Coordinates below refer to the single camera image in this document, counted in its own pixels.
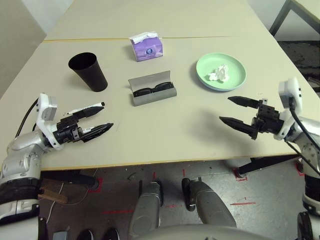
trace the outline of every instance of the white tissue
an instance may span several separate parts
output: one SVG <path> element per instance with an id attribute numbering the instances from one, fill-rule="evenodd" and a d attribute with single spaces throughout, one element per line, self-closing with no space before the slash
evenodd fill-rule
<path id="1" fill-rule="evenodd" d="M 132 40 L 134 44 L 137 44 L 137 43 L 141 43 L 145 39 L 152 39 L 157 37 L 158 37 L 158 33 L 156 33 L 155 31 L 146 31 L 138 35 L 131 36 L 129 37 L 129 39 Z"/>
<path id="2" fill-rule="evenodd" d="M 228 66 L 226 64 L 222 64 L 217 69 L 215 69 L 212 73 L 209 73 L 208 76 L 209 76 L 209 81 L 220 80 L 222 82 L 226 82 L 230 78 L 230 76 L 228 75 Z"/>

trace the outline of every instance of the black cable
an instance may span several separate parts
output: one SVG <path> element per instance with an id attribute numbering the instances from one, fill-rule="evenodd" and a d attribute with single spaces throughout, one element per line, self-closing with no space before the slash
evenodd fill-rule
<path id="1" fill-rule="evenodd" d="M 310 161 L 309 161 L 308 159 L 306 159 L 306 158 L 302 155 L 301 152 L 299 152 L 299 151 L 298 151 L 291 143 L 289 143 L 288 141 L 285 140 L 285 142 L 286 142 L 286 144 L 289 145 L 290 148 L 292 148 L 292 149 L 305 161 L 306 164 L 308 164 L 308 165 L 310 166 L 310 168 L 313 169 L 313 171 L 315 171 L 315 172 L 320 176 L 320 171 L 318 171 L 318 170 L 316 169 L 316 167 L 313 166 L 313 165 L 310 163 Z"/>
<path id="2" fill-rule="evenodd" d="M 294 104 L 294 99 L 293 97 L 289 98 L 289 106 L 290 106 L 290 112 L 291 115 L 293 117 L 293 119 L 296 121 L 296 123 L 300 126 L 301 130 L 304 132 L 304 134 L 307 136 L 307 138 L 311 141 L 311 143 L 316 147 L 316 149 L 318 149 L 318 151 L 320 151 L 320 146 L 316 143 L 316 141 L 314 140 L 314 138 L 310 135 L 310 133 L 308 132 L 308 130 L 305 128 L 305 126 L 302 124 L 302 122 L 300 121 L 300 119 L 298 118 L 297 114 L 296 114 L 296 106 Z"/>
<path id="3" fill-rule="evenodd" d="M 22 130 L 22 128 L 23 128 L 23 126 L 24 126 L 24 124 L 25 124 L 25 122 L 26 122 L 26 120 L 27 120 L 27 117 L 29 116 L 31 110 L 34 108 L 34 106 L 37 104 L 37 102 L 38 102 L 38 98 L 34 101 L 34 103 L 32 103 L 32 105 L 30 106 L 30 108 L 28 109 L 28 111 L 25 113 L 25 115 L 24 115 L 24 117 L 23 117 L 23 119 L 22 119 L 22 122 L 21 122 L 21 124 L 20 124 L 20 126 L 19 126 L 19 129 L 18 129 L 18 131 L 16 132 L 15 138 L 20 135 L 21 130 Z"/>
<path id="4" fill-rule="evenodd" d="M 37 124 L 35 123 L 32 127 L 32 132 L 36 129 Z"/>

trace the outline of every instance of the sunglasses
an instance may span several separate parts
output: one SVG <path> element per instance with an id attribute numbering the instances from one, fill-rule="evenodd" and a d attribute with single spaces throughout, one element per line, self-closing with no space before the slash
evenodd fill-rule
<path id="1" fill-rule="evenodd" d="M 170 81 L 167 81 L 167 82 L 163 82 L 163 83 L 158 84 L 154 88 L 146 87 L 146 88 L 142 88 L 137 91 L 134 91 L 133 96 L 139 97 L 139 96 L 152 94 L 152 93 L 160 92 L 160 91 L 167 90 L 167 89 L 173 89 L 173 88 L 174 88 L 174 84 Z"/>

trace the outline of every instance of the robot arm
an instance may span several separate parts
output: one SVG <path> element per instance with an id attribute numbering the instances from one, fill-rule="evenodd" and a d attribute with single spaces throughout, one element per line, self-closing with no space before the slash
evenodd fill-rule
<path id="1" fill-rule="evenodd" d="M 39 215 L 38 194 L 41 185 L 41 157 L 51 149 L 61 150 L 64 143 L 90 141 L 113 123 L 82 129 L 78 122 L 104 109 L 94 104 L 67 113 L 57 124 L 54 97 L 41 93 L 37 102 L 39 129 L 16 137 L 7 147 L 0 174 L 0 239 L 45 239 L 45 220 Z"/>
<path id="2" fill-rule="evenodd" d="M 279 113 L 266 105 L 265 100 L 253 100 L 242 96 L 229 97 L 243 107 L 258 109 L 251 125 L 238 119 L 220 117 L 231 128 L 256 139 L 258 133 L 272 133 L 277 140 L 285 140 L 304 159 L 305 193 L 303 206 L 307 212 L 298 215 L 298 239 L 319 240 L 320 236 L 320 122 L 298 116 L 302 112 L 302 93 L 296 78 L 279 85 L 279 96 L 284 111 Z M 299 146 L 301 153 L 289 142 Z"/>

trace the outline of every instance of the table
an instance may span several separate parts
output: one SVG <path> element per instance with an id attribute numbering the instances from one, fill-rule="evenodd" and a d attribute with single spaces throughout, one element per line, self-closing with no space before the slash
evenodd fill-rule
<path id="1" fill-rule="evenodd" d="M 289 11 L 292 10 L 320 34 L 320 1 L 319 0 L 286 0 L 274 20 L 270 33 L 275 36 Z"/>
<path id="2" fill-rule="evenodd" d="M 67 143 L 62 151 L 45 154 L 44 170 L 292 154 L 272 134 L 260 134 L 253 141 L 219 120 L 219 116 L 233 117 L 250 124 L 257 113 L 256 109 L 227 100 L 230 96 L 268 98 L 269 105 L 282 110 L 278 84 L 291 76 L 297 76 L 303 104 L 308 106 L 303 109 L 303 116 L 319 119 L 318 96 L 268 32 L 264 38 L 162 39 L 162 43 L 163 57 L 142 62 L 135 61 L 127 39 L 42 43 L 0 100 L 0 161 L 6 157 L 5 146 L 14 138 L 26 110 L 41 92 L 57 98 L 55 122 L 67 111 L 104 101 L 105 110 L 81 120 L 79 125 L 114 123 L 107 133 L 88 143 Z M 102 92 L 90 91 L 68 68 L 69 59 L 85 51 L 97 55 L 108 80 L 109 85 Z M 244 65 L 247 80 L 241 88 L 214 92 L 200 83 L 196 62 L 210 52 L 229 54 Z M 171 70 L 177 96 L 133 106 L 128 79 L 167 70 Z M 32 129 L 35 119 L 33 111 L 24 133 Z"/>
<path id="3" fill-rule="evenodd" d="M 45 41 L 252 36 L 265 27 L 246 0 L 75 0 Z"/>

